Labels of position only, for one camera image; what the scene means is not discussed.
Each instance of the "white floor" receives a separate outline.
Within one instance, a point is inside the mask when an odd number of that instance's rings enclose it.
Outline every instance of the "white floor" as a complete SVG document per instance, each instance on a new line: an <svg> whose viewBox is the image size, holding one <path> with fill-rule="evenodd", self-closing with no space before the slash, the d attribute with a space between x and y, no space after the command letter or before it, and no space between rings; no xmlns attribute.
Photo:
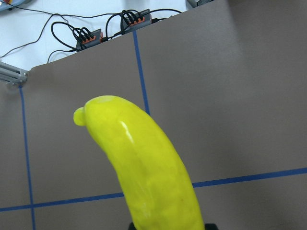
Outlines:
<svg viewBox="0 0 307 230"><path fill-rule="evenodd" d="M191 9L190 5L185 0L32 0L27 4L20 5L20 7L47 11L50 13L82 16L115 13L128 9L142 11L148 8L150 10L172 8L182 12ZM153 18L165 18L175 14L175 12L171 11L161 11L152 13L152 16ZM0 56L3 56L12 48L35 41L49 17L50 15L45 13L21 9L0 11ZM109 16L93 19L66 17L69 23L74 27L87 27L91 31L102 29L103 32L105 31L105 24L108 18ZM1 61L25 70L30 70L32 67L45 64L52 51L58 49L70 50L52 36L50 26L55 21L64 20L59 16L53 16L37 43L14 50L3 57ZM68 27L65 25L56 25L54 28L58 38L71 46L75 46L76 41ZM115 17L110 21L108 33L112 35L119 30L119 17ZM70 54L72 53L57 52L51 57L50 61L55 61Z"/></svg>

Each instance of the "yellow banana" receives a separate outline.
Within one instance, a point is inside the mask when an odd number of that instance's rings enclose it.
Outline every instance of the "yellow banana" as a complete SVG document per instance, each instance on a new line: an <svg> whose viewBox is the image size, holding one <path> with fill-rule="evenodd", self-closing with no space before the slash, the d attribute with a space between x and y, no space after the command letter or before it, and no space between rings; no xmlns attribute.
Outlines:
<svg viewBox="0 0 307 230"><path fill-rule="evenodd" d="M100 96L73 119L107 154L137 230L204 230L183 162L142 109L117 96Z"/></svg>

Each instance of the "toy banana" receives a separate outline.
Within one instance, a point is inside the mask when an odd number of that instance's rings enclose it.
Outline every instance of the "toy banana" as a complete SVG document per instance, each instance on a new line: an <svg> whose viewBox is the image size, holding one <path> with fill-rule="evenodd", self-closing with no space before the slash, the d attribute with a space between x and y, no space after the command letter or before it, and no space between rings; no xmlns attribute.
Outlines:
<svg viewBox="0 0 307 230"><path fill-rule="evenodd" d="M137 230L204 230L183 162L142 109L117 96L100 96L73 119L107 154Z"/></svg>

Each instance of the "yellow object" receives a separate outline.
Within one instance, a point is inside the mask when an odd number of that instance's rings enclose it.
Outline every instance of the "yellow object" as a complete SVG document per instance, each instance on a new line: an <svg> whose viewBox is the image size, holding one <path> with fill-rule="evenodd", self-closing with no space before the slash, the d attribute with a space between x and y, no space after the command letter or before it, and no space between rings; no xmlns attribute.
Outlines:
<svg viewBox="0 0 307 230"><path fill-rule="evenodd" d="M74 113L116 170L137 230L204 230L184 164L157 123L135 104L100 96Z"/></svg>

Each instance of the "blue object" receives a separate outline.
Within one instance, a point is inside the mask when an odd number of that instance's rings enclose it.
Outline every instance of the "blue object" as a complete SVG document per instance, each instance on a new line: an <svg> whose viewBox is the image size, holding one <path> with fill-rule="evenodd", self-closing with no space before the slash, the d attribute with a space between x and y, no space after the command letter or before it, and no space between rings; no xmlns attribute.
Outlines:
<svg viewBox="0 0 307 230"><path fill-rule="evenodd" d="M12 8L14 8L14 6L19 6L20 4L23 3L27 3L31 0L11 0L8 1L8 3L10 4L6 4L4 0L0 0L0 11L4 11L4 10L10 10Z"/></svg>

